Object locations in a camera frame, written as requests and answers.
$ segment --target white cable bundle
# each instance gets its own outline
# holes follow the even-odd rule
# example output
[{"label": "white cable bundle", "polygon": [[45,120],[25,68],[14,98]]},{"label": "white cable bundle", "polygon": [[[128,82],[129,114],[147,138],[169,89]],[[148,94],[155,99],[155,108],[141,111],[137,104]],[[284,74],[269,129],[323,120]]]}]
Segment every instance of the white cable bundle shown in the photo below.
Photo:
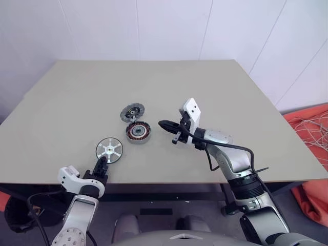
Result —
[{"label": "white cable bundle", "polygon": [[[309,134],[308,138],[303,139],[306,146],[317,146],[323,148],[327,152],[328,156],[328,113],[321,115],[319,118],[315,119],[302,119],[294,118],[294,120],[301,120],[301,122],[294,128],[295,132],[307,131]],[[319,158],[318,160],[328,161],[325,158]]]}]

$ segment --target table surface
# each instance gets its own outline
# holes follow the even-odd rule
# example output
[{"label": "table surface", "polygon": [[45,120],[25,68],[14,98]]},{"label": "table surface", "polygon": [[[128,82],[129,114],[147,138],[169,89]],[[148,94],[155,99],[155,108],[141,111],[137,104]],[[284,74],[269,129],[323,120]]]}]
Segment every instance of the table surface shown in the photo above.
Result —
[{"label": "table surface", "polygon": [[[264,181],[328,178],[327,172],[280,113],[234,60],[58,61],[0,126],[0,182],[57,183],[59,168],[83,175],[97,161],[105,137],[118,138],[121,159],[109,167],[112,183],[226,182],[211,172],[204,151],[172,144],[157,122],[179,121],[190,97],[200,127],[222,130],[252,149]],[[142,103],[151,126],[144,145],[127,141],[121,110]]]}]

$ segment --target metal disc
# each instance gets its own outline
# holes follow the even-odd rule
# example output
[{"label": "metal disc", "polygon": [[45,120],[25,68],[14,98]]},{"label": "metal disc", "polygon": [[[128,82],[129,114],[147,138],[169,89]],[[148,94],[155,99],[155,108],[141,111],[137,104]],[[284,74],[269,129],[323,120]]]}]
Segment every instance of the metal disc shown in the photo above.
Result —
[{"label": "metal disc", "polygon": [[134,103],[127,105],[121,111],[121,119],[125,122],[135,122],[137,119],[143,116],[145,107],[142,104]]},{"label": "metal disc", "polygon": [[150,126],[143,121],[131,123],[126,128],[128,141],[133,144],[144,144],[150,138]]},{"label": "metal disc", "polygon": [[96,156],[100,159],[103,156],[107,157],[107,163],[118,161],[123,153],[122,143],[113,137],[108,137],[101,140],[96,148]]},{"label": "metal disc", "polygon": [[86,237],[78,228],[67,228],[55,237],[52,245],[85,246]]}]

